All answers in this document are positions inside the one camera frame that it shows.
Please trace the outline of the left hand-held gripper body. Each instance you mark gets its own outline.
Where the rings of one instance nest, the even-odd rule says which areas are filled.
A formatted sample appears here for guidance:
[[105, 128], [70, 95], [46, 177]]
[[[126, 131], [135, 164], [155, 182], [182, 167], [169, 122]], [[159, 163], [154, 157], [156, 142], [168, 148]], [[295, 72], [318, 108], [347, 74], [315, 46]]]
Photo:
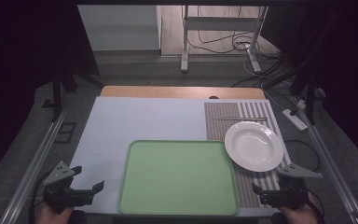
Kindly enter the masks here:
[[72, 189], [73, 168], [60, 161], [44, 181], [44, 202], [60, 214], [66, 207], [92, 204], [92, 189]]

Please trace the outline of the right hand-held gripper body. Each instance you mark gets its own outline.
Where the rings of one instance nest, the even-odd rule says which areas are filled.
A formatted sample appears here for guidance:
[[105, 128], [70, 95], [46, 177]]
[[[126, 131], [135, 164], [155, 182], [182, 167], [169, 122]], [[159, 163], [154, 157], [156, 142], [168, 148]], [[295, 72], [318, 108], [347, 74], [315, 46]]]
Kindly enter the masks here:
[[278, 190], [263, 190], [260, 194], [260, 202], [272, 207], [289, 207], [296, 210], [306, 203], [309, 199], [308, 188], [305, 183], [306, 178], [322, 178], [319, 173], [296, 164], [289, 164], [279, 169], [278, 174], [288, 176], [286, 183], [280, 183], [278, 177]]

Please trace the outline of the person's right hand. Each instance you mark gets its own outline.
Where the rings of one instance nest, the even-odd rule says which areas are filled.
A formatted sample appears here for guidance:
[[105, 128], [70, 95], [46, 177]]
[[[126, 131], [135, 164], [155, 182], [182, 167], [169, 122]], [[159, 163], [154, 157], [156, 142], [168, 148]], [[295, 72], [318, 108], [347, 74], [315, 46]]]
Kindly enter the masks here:
[[279, 207], [278, 210], [285, 216], [287, 224], [319, 224], [318, 216], [307, 204], [297, 210], [288, 207]]

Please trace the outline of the person's left hand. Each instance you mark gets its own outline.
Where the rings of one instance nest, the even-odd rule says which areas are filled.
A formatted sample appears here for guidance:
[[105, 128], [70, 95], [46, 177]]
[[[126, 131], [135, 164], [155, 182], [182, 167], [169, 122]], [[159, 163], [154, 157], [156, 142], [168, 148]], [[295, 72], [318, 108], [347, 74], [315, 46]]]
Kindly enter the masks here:
[[66, 207], [60, 214], [57, 214], [54, 209], [44, 203], [37, 215], [35, 224], [68, 224], [73, 211], [73, 207]]

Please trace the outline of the white round plate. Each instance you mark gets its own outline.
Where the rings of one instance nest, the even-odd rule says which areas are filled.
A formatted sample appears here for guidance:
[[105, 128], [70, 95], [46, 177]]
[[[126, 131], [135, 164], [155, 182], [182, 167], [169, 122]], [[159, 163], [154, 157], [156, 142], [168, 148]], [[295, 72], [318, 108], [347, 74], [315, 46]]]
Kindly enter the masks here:
[[252, 172], [268, 172], [283, 159], [281, 138], [265, 125], [244, 121], [232, 125], [224, 139], [228, 156]]

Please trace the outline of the white power strip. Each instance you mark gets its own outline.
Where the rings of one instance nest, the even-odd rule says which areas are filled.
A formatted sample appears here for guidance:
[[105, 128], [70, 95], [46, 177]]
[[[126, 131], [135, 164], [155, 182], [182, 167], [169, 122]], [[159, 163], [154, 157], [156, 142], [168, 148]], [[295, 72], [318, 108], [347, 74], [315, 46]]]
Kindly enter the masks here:
[[283, 110], [282, 114], [300, 131], [304, 132], [308, 126], [296, 115], [296, 111], [290, 109]]

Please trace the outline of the grey striped placemat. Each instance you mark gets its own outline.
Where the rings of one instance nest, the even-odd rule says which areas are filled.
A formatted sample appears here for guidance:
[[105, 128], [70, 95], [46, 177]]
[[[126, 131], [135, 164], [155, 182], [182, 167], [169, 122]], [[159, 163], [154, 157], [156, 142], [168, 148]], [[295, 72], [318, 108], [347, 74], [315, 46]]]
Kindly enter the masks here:
[[[209, 140], [224, 142], [227, 130], [234, 124], [244, 121], [256, 122], [267, 126], [282, 140], [279, 125], [268, 100], [243, 100], [238, 102], [212, 100], [204, 104], [206, 136]], [[283, 159], [281, 164], [268, 172], [248, 171], [233, 160], [232, 167], [237, 189], [239, 207], [241, 209], [266, 209], [258, 195], [253, 192], [255, 183], [264, 190], [278, 190], [277, 170], [291, 163], [286, 146], [283, 143]]]

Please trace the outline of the white table sheet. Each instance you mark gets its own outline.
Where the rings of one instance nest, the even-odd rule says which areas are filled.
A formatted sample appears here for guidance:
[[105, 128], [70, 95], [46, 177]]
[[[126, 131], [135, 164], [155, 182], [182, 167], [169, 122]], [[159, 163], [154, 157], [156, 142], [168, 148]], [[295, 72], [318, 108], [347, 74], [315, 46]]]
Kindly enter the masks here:
[[[85, 189], [96, 182], [104, 182], [103, 190], [86, 206], [86, 212], [135, 216], [123, 214], [118, 209], [132, 142], [219, 141], [206, 136], [204, 104], [209, 101], [212, 99], [97, 98], [72, 159], [74, 166], [83, 168], [73, 183], [74, 188]], [[269, 217], [274, 211], [268, 205], [266, 209], [239, 207], [233, 216], [190, 217]]]

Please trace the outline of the black stand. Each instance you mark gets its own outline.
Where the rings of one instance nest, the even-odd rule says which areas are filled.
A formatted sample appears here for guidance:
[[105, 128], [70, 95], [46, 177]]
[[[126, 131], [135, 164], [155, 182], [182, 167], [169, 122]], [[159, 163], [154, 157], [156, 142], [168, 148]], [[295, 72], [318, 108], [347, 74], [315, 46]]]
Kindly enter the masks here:
[[302, 91], [306, 91], [306, 108], [305, 114], [306, 118], [311, 125], [315, 124], [313, 116], [314, 102], [316, 100], [315, 91], [316, 91], [316, 76], [315, 73], [311, 71], [311, 64], [309, 62], [303, 62], [300, 65], [296, 66], [292, 70], [286, 72], [280, 77], [274, 78], [266, 84], [262, 84], [260, 88], [262, 90], [267, 90], [272, 88], [279, 83], [282, 83], [289, 77], [296, 76], [294, 82], [289, 88], [291, 95], [299, 95]]
[[53, 109], [52, 121], [56, 121], [62, 113], [61, 87], [64, 87], [68, 92], [75, 92], [77, 90], [74, 76], [79, 76], [100, 89], [104, 87], [101, 81], [80, 70], [75, 69], [73, 72], [68, 73], [56, 72], [52, 79], [52, 98], [42, 105], [43, 108], [51, 107]]

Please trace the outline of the green plastic tray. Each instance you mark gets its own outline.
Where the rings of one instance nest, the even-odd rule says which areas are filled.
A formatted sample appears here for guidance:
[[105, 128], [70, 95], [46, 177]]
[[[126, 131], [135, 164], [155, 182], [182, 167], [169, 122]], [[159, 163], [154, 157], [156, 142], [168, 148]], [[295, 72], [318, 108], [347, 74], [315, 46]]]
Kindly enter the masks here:
[[231, 158], [219, 141], [131, 143], [118, 209], [128, 215], [233, 216]]

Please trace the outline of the white metal stand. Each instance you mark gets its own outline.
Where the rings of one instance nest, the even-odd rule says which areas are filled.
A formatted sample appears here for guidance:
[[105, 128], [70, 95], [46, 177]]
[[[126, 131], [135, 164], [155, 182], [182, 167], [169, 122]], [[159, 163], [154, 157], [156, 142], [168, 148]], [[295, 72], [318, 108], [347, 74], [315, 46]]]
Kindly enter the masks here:
[[185, 73], [188, 70], [188, 31], [243, 31], [251, 32], [253, 34], [251, 42], [246, 45], [246, 52], [254, 71], [260, 73], [261, 67], [256, 59], [255, 47], [267, 10], [267, 7], [260, 7], [256, 18], [189, 17], [188, 6], [185, 6], [183, 16], [184, 37], [181, 54], [181, 71]]

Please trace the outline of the aluminium rail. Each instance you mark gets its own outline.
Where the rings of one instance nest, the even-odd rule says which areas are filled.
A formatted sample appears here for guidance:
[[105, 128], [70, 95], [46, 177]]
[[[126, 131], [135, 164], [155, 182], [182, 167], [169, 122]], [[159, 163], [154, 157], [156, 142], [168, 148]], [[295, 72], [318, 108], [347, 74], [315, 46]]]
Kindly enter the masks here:
[[354, 197], [349, 184], [339, 171], [322, 135], [318, 131], [317, 127], [312, 125], [308, 120], [305, 112], [299, 111], [297, 112], [297, 115], [308, 126], [310, 138], [316, 148], [320, 151], [321, 161], [324, 164], [325, 170], [328, 173], [340, 200], [343, 202], [352, 224], [358, 224], [358, 201]]
[[55, 139], [58, 130], [65, 119], [70, 103], [70, 98], [65, 99], [62, 103], [62, 112], [58, 115], [55, 121], [52, 121], [49, 124], [47, 133], [44, 135], [42, 142], [36, 149], [35, 154], [20, 181], [20, 184], [17, 186], [5, 212], [1, 216], [0, 224], [16, 223], [27, 198], [34, 187], [34, 183], [53, 144], [53, 140]]

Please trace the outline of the black rectangular floor frame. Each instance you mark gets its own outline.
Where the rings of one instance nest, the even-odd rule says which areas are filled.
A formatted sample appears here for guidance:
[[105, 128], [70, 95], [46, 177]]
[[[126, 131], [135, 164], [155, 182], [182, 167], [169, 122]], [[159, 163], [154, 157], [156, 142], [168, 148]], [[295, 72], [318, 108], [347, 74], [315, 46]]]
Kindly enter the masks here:
[[69, 144], [75, 132], [75, 122], [64, 122], [55, 137], [56, 144]]

